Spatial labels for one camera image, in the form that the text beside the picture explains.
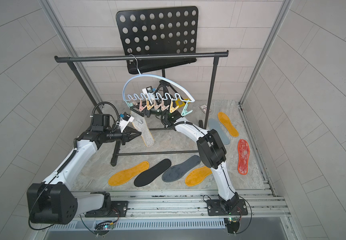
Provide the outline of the yellow insole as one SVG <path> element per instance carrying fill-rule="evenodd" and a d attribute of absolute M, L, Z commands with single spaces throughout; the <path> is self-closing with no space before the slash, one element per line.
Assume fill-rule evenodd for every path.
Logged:
<path fill-rule="evenodd" d="M 147 161 L 143 161 L 130 169 L 122 170 L 110 177 L 110 179 L 108 180 L 108 185 L 113 187 L 124 185 L 135 176 L 148 170 L 149 167 L 150 163 Z"/>

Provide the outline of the white black insole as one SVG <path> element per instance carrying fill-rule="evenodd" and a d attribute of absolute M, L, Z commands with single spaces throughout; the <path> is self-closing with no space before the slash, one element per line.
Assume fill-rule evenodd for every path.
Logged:
<path fill-rule="evenodd" d="M 134 185 L 136 187 L 144 187 L 152 183 L 157 177 L 162 175 L 166 170 L 172 166 L 170 159 L 163 159 L 158 164 L 154 165 L 152 168 L 140 173 L 135 181 Z"/>

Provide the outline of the grey dark-edged insole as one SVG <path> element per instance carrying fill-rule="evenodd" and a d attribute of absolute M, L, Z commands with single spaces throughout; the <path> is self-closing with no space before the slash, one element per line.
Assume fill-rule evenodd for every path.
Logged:
<path fill-rule="evenodd" d="M 165 183 L 171 183 L 181 179 L 189 170 L 193 169 L 201 163 L 198 155 L 191 156 L 185 162 L 174 165 L 166 170 L 162 175 L 162 180 Z"/>

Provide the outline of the beige yellow-edged insole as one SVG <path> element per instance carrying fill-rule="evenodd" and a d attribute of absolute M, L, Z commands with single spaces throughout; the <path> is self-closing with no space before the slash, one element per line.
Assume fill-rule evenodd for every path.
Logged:
<path fill-rule="evenodd" d="M 217 114 L 218 120 L 221 122 L 221 124 L 227 129 L 227 131 L 229 132 L 229 134 L 236 138 L 239 136 L 239 132 L 238 130 L 233 126 L 230 118 L 228 117 L 227 114 L 223 113 L 223 112 L 219 112 Z"/>

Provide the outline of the grey yellow-edged insole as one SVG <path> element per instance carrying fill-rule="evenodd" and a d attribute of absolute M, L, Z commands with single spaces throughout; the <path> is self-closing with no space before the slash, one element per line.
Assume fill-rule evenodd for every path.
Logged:
<path fill-rule="evenodd" d="M 185 184 L 188 187 L 199 185 L 211 174 L 211 169 L 206 166 L 197 168 L 187 175 L 187 177 L 185 178 Z"/>

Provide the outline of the grey orange-edged insole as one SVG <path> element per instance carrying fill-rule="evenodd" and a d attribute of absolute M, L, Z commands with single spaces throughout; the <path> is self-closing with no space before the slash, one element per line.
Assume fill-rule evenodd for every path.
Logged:
<path fill-rule="evenodd" d="M 238 150 L 238 172 L 241 175 L 248 173 L 248 163 L 250 156 L 250 147 L 246 140 L 240 139 L 237 146 Z"/>

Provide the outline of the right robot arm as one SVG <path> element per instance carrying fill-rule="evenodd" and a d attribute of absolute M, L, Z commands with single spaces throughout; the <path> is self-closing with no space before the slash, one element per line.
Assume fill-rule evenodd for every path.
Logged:
<path fill-rule="evenodd" d="M 157 90 L 144 90 L 140 95 L 128 95 L 123 97 L 128 107 L 140 116 L 145 116 L 146 110 L 155 109 L 154 114 L 161 114 L 161 122 L 166 129 L 172 129 L 184 134 L 197 144 L 199 157 L 202 163 L 210 168 L 218 187 L 219 205 L 222 211 L 231 215 L 238 209 L 238 204 L 243 203 L 238 193 L 232 185 L 226 165 L 226 148 L 214 129 L 203 129 L 187 120 L 189 103 L 195 102 L 192 95 L 182 86 L 163 79 L 180 88 L 188 97 L 188 100 L 181 98 L 179 93 L 171 95 L 161 94 Z"/>

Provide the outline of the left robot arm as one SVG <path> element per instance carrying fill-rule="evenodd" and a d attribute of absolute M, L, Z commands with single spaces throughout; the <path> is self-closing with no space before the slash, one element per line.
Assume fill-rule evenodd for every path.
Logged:
<path fill-rule="evenodd" d="M 73 141 L 73 149 L 56 170 L 39 184 L 27 190 L 28 223 L 66 225 L 75 215 L 87 213 L 89 217 L 106 217 L 118 214 L 112 206 L 109 193 L 89 193 L 76 197 L 71 188 L 85 166 L 104 143 L 125 144 L 142 133 L 129 127 L 134 117 L 117 114 L 114 121 L 110 114 L 91 115 L 90 127 Z"/>

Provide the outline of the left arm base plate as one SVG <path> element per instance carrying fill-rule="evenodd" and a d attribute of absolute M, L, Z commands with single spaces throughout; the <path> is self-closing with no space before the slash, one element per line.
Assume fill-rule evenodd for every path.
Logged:
<path fill-rule="evenodd" d="M 125 217 L 128 210 L 128 201 L 114 201 L 110 205 L 104 203 L 98 210 L 92 210 L 85 213 L 86 218 L 122 218 Z"/>

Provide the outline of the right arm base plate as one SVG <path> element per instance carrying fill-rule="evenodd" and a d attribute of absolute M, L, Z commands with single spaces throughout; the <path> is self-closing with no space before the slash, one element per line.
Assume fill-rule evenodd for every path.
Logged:
<path fill-rule="evenodd" d="M 247 216 L 249 214 L 245 200 L 230 204 L 220 200 L 205 200 L 209 216 Z"/>

